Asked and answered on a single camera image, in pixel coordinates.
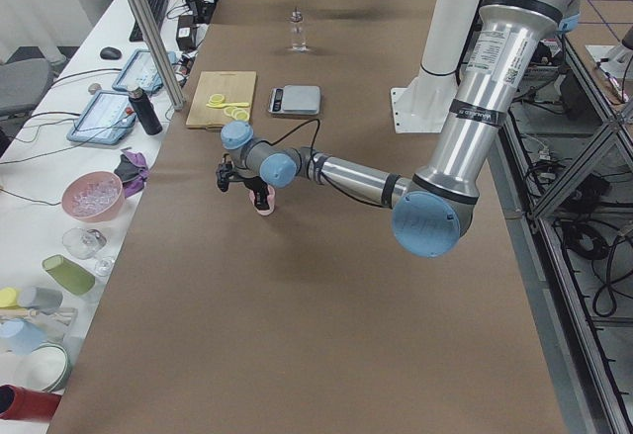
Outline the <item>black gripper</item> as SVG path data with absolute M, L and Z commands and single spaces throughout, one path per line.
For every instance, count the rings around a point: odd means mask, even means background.
M 270 209 L 268 184 L 260 177 L 245 178 L 243 184 L 253 193 L 254 207 L 258 211 L 268 211 Z

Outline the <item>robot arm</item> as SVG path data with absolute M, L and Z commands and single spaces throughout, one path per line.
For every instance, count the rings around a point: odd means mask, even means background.
M 580 0 L 436 0 L 418 74 L 395 89 L 392 114 L 402 132 L 435 132 L 429 162 L 410 178 L 316 150 L 285 148 L 250 124 L 225 125 L 226 190 L 241 182 L 266 209 L 278 188 L 303 177 L 392 213 L 398 243 L 421 257 L 450 251 L 468 230 L 476 182 L 539 43 L 572 30 Z

